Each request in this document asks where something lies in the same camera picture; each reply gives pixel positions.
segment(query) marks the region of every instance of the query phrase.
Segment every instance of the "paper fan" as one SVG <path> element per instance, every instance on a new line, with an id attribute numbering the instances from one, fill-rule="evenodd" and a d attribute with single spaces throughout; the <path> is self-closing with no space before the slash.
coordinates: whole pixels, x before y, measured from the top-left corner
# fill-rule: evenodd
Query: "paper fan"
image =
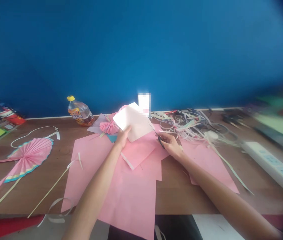
<path id="1" fill-rule="evenodd" d="M 119 127 L 114 121 L 100 123 L 99 127 L 101 131 L 108 134 L 114 134 L 119 131 Z"/>
<path id="2" fill-rule="evenodd" d="M 7 159 L 0 160 L 0 163 L 19 160 L 8 175 L 0 181 L 0 186 L 6 182 L 15 180 L 18 182 L 20 178 L 32 172 L 48 157 L 52 145 L 53 142 L 49 138 L 34 138 L 20 145 Z"/>

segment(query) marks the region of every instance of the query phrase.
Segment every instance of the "white card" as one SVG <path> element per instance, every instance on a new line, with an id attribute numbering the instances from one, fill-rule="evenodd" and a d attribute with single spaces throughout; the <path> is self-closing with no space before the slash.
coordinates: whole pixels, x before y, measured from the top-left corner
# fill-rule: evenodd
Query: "white card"
<path id="1" fill-rule="evenodd" d="M 129 125 L 132 125 L 132 129 L 128 133 L 128 139 L 130 142 L 141 138 L 142 136 L 154 131 L 154 126 L 148 117 L 143 115 L 142 110 L 134 102 L 122 109 L 114 116 L 115 123 L 125 130 Z"/>

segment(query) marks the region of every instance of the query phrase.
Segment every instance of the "light blue paper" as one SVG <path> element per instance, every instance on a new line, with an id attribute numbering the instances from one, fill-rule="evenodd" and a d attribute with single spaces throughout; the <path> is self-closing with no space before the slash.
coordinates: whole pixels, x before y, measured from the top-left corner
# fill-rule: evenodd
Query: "light blue paper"
<path id="1" fill-rule="evenodd" d="M 107 133 L 107 136 L 112 143 L 114 143 L 117 140 L 117 136 L 111 136 L 108 133 Z"/>

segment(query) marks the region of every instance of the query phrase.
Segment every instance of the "bottle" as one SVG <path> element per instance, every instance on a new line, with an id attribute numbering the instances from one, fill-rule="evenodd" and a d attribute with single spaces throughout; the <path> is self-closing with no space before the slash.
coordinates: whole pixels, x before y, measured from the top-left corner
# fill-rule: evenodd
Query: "bottle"
<path id="1" fill-rule="evenodd" d="M 95 118 L 88 106 L 82 102 L 76 101 L 74 96 L 68 96 L 67 99 L 70 102 L 68 106 L 69 114 L 80 126 L 90 127 L 95 122 Z"/>

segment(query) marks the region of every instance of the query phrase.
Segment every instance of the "white paper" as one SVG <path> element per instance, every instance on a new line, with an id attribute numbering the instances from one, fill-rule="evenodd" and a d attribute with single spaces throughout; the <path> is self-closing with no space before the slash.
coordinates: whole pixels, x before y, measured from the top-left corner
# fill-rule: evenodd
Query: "white paper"
<path id="1" fill-rule="evenodd" d="M 114 116 L 114 121 L 122 130 L 125 130 L 129 125 L 132 125 L 132 129 L 128 133 L 130 142 L 154 131 L 154 126 L 151 121 L 142 114 L 142 110 L 135 102 L 129 104 L 118 112 Z"/>
<path id="2" fill-rule="evenodd" d="M 203 240 L 244 240 L 221 214 L 194 214 Z"/>

